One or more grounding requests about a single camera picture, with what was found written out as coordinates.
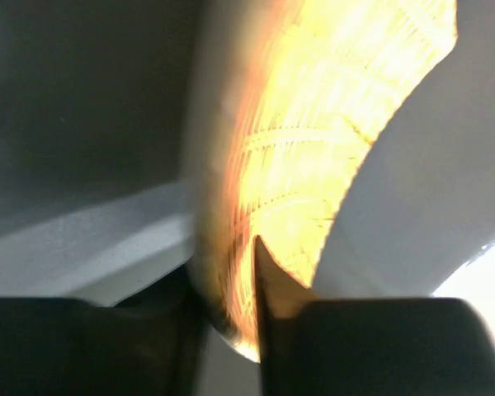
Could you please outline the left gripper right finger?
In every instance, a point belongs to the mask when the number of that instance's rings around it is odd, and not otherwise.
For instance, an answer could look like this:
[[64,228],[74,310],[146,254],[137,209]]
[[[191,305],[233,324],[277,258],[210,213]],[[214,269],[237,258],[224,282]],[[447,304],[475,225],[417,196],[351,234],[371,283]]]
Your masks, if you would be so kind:
[[256,238],[265,395],[495,395],[495,346],[452,298],[321,299]]

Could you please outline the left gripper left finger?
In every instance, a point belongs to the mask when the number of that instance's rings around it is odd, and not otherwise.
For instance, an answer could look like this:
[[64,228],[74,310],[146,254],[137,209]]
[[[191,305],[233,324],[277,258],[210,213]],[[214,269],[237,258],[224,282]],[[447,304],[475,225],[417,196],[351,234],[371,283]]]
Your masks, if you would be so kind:
[[189,296],[159,309],[0,298],[0,395],[192,395],[205,331]]

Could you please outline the orange woven triangular basket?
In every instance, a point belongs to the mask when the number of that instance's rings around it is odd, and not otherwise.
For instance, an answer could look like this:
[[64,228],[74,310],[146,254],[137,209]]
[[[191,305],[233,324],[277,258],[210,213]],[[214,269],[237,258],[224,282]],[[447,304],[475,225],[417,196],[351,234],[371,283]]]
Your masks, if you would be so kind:
[[455,47],[454,1],[208,1],[186,113],[191,279],[260,360],[253,244],[311,286],[330,229],[395,112]]

